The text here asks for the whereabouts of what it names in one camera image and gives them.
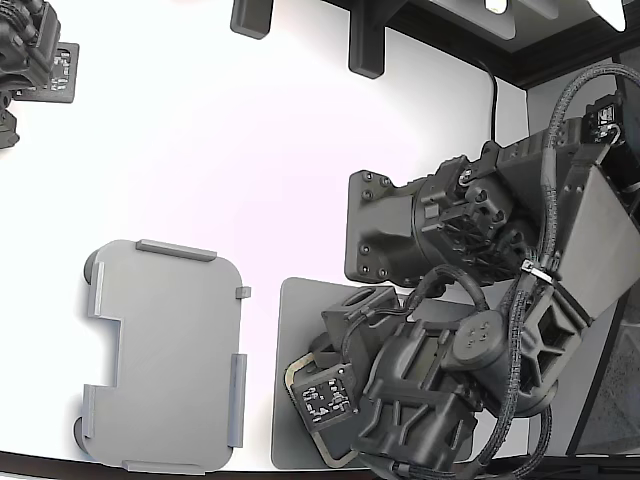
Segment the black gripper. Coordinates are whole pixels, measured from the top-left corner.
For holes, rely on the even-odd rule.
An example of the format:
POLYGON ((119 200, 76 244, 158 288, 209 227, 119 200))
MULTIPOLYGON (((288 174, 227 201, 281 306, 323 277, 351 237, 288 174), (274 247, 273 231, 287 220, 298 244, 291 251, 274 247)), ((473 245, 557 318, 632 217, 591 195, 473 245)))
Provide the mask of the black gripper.
POLYGON ((401 323, 390 315, 400 308, 393 287, 361 287, 321 313, 330 341, 310 345, 320 370, 350 363, 356 373, 368 373, 385 340, 401 323))

